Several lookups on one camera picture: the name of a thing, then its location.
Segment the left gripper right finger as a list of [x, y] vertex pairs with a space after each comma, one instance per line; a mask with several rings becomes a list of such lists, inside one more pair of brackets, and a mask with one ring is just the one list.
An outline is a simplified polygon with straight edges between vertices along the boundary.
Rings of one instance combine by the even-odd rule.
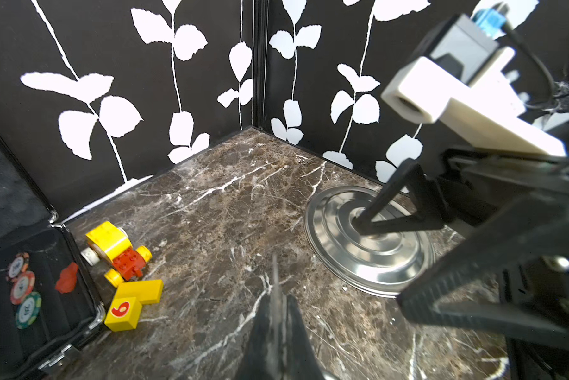
[[569, 340], [569, 196], [512, 201], [397, 298], [407, 321]]

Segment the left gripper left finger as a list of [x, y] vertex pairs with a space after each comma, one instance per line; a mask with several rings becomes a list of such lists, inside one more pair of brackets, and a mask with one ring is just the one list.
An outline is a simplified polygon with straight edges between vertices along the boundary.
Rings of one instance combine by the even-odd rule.
[[259, 304], [235, 379], [323, 379], [297, 300], [269, 295]]

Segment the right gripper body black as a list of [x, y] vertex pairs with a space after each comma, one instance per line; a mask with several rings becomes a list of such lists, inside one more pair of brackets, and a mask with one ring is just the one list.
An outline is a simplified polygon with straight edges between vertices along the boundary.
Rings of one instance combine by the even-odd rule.
[[569, 123], [548, 134], [564, 143], [565, 157], [450, 148], [436, 181], [454, 219], [476, 228], [504, 205], [534, 190], [569, 196]]

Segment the steel pot lid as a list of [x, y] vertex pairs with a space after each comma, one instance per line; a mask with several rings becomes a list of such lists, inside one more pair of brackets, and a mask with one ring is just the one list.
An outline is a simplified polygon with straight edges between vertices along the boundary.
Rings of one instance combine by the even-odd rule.
[[348, 285], [394, 298], [436, 262], [428, 234], [362, 235], [353, 226], [377, 192], [337, 186], [315, 194], [305, 213], [308, 241], [317, 257]]

